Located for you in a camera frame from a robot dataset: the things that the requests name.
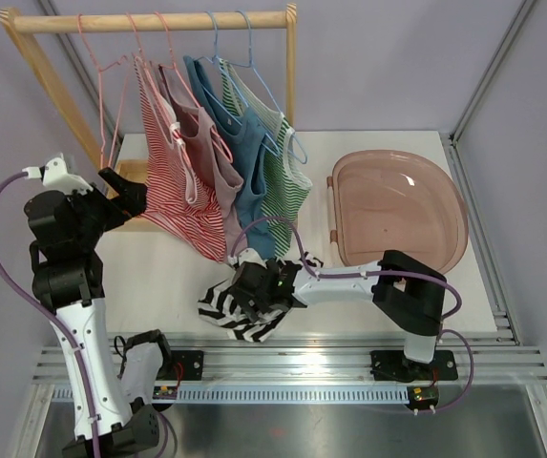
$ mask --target clothing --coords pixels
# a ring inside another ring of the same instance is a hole
[[[226,249],[230,250],[242,231],[233,203],[243,186],[243,179],[221,149],[214,148],[214,121],[205,109],[195,105],[173,73],[161,68],[159,75],[164,93],[178,117],[181,137],[186,143],[186,151],[197,177],[216,191],[224,224]],[[243,250],[247,247],[247,241],[241,240],[238,246],[240,251]]]
[[[135,58],[149,153],[147,208],[143,217],[190,243],[206,258],[223,261],[226,242],[216,195],[195,175],[184,155],[175,114],[161,97],[146,66],[141,58]]]
[[[249,223],[263,217],[263,200],[267,192],[263,146],[266,130],[251,110],[246,110],[239,122],[229,116],[214,96],[214,90],[201,63],[189,56],[184,56],[184,63],[193,95],[214,120],[219,134],[233,154],[233,167],[243,178],[243,187],[235,199],[235,208],[240,225],[245,228]],[[247,232],[247,244],[263,259],[270,259],[275,255],[275,240],[265,221]]]
[[[323,264],[317,258],[308,253],[306,255],[307,263],[311,267],[322,267]],[[296,271],[302,268],[300,263],[289,260],[277,260],[281,275],[284,271]],[[203,299],[199,301],[199,317],[215,326],[227,329],[229,339],[236,341],[264,342],[271,337],[275,329],[279,327],[288,312],[282,310],[272,310],[268,313],[261,312],[256,305],[252,307],[254,313],[258,315],[258,320],[253,323],[237,301],[228,292],[232,281],[223,281],[207,289]]]
[[[288,151],[294,129],[290,127],[283,113],[268,108],[239,78],[232,65],[221,59],[221,77],[224,107],[233,115],[242,115],[246,106],[238,90],[254,110],[264,127],[276,139],[281,156],[268,154],[264,158],[264,179],[266,196],[263,214],[268,217],[286,217],[295,221],[313,183],[299,170],[299,162]],[[269,229],[275,238],[275,255],[281,257],[290,248],[292,231],[279,221],[269,221]]]

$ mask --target tank top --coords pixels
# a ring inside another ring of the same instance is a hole
[[[187,55],[184,56],[184,63],[193,95],[216,123],[218,133],[233,154],[233,167],[243,178],[243,187],[235,199],[235,208],[244,228],[263,217],[263,200],[267,191],[264,181],[266,149],[263,146],[266,130],[251,110],[246,110],[237,123],[213,100],[214,90],[201,63]],[[247,232],[247,244],[264,260],[275,256],[275,240],[266,221],[256,224]]]
[[[206,258],[222,261],[226,243],[215,192],[193,173],[183,157],[176,142],[179,133],[166,125],[166,118],[174,118],[175,114],[151,84],[146,65],[136,57],[141,116],[149,153],[147,207],[143,217],[185,240]]]
[[[221,77],[224,107],[233,115],[245,112],[245,105],[237,94],[237,86],[243,97],[258,115],[264,127],[276,139],[280,156],[266,155],[264,158],[264,180],[266,181],[266,196],[263,201],[263,214],[268,217],[286,217],[296,221],[299,210],[305,202],[313,184],[299,169],[300,162],[288,151],[289,143],[294,135],[285,115],[267,107],[250,91],[239,78],[232,65],[221,59]],[[275,256],[284,256],[292,241],[291,229],[282,222],[269,221],[269,230],[275,238]]]
[[[174,78],[173,72],[162,69],[159,74],[163,76],[161,83],[178,118],[182,139],[186,143],[195,173],[203,183],[216,191],[224,224],[226,249],[230,250],[242,231],[233,202],[243,186],[243,179],[224,154],[214,148],[213,141],[217,140],[211,135],[214,121],[210,115],[204,108],[195,106],[184,87]],[[243,239],[238,249],[246,247],[247,240]]]

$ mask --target black and white striped cloth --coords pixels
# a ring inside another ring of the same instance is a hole
[[[322,267],[323,263],[309,253],[305,254],[307,263],[312,267]],[[290,260],[277,260],[280,271],[284,269],[296,270],[302,267],[301,263]],[[235,341],[264,342],[280,325],[289,312],[273,310],[261,312],[256,305],[253,310],[259,319],[251,322],[242,308],[228,292],[231,280],[218,283],[207,290],[205,297],[199,301],[199,316],[208,323],[227,330],[229,339]]]

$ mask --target white wall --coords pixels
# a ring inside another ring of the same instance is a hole
[[[0,0],[0,8],[8,3]],[[36,13],[29,0],[10,3],[24,12]],[[70,69],[60,60],[55,42],[51,37],[43,41],[54,63],[71,80]],[[95,114],[89,111],[91,106],[83,97],[80,105],[95,123]],[[0,181],[23,167],[42,164],[57,151],[75,154],[84,175],[94,176],[74,136],[0,25]],[[0,202],[0,256],[30,291],[28,246],[32,236],[23,206],[41,189],[37,183],[19,181]],[[0,280],[0,457],[8,448],[41,345],[51,335],[49,325]]]
[[[547,363],[547,2],[460,140],[526,344]]]
[[[54,0],[61,14],[283,10],[286,0]],[[300,130],[438,129],[450,131],[494,54],[520,0],[298,0],[296,127]],[[165,59],[160,33],[143,33],[150,58]],[[284,101],[285,34],[254,33],[256,62]],[[173,34],[177,55],[211,55],[212,32]],[[93,66],[76,36],[84,61]],[[137,52],[130,33],[88,35],[101,63]],[[246,31],[222,31],[221,55],[245,61]],[[105,73],[115,113],[123,70]],[[265,96],[255,78],[257,94]],[[143,132],[137,83],[122,126]]]

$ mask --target wooden rod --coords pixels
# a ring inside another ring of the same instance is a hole
[[[99,144],[86,122],[82,113],[75,105],[70,92],[63,80],[55,71],[53,64],[48,59],[44,50],[40,47],[35,37],[31,34],[18,33],[14,27],[16,19],[20,16],[16,8],[0,10],[0,22],[6,29],[14,46],[23,55],[23,58],[32,68],[35,77],[40,82],[48,97],[53,101],[56,109],[61,113],[65,122],[70,127],[78,142],[95,166],[99,168]]]
[[[285,117],[294,126],[295,73],[296,73],[296,4],[285,10]]]
[[[211,31],[212,20],[205,12],[163,14],[171,31]],[[164,31],[155,14],[132,14],[138,31]],[[238,12],[215,12],[221,30],[247,29]],[[253,29],[285,29],[286,11],[248,12]],[[80,17],[84,32],[133,31],[125,14],[84,15]],[[19,33],[78,33],[77,16],[17,16],[14,28]]]

